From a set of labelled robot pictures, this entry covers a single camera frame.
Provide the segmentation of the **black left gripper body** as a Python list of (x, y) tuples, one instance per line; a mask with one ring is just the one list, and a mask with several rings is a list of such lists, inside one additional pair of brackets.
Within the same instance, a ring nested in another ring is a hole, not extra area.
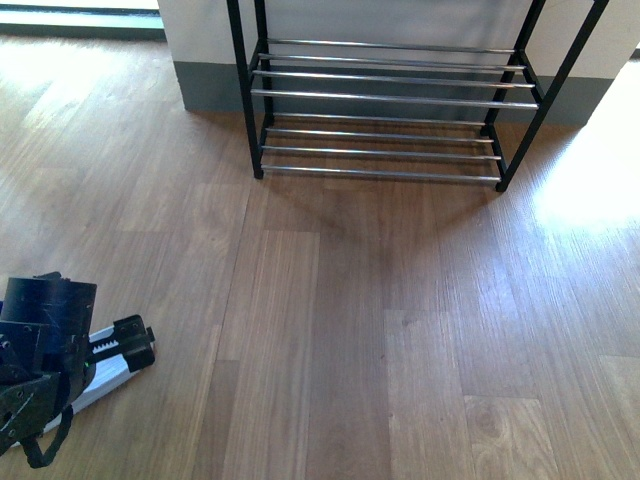
[(89, 330), (97, 286), (52, 272), (11, 277), (1, 302), (1, 451), (38, 438), (59, 419), (47, 449), (56, 453), (74, 417), (72, 403), (95, 375)]

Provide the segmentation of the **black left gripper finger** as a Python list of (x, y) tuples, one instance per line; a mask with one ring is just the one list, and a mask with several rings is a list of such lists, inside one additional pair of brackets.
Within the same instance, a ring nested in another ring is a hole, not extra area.
[(130, 373), (136, 373), (155, 362), (155, 335), (140, 315), (132, 315), (113, 323), (105, 337), (89, 341), (87, 364), (96, 365), (121, 355)]

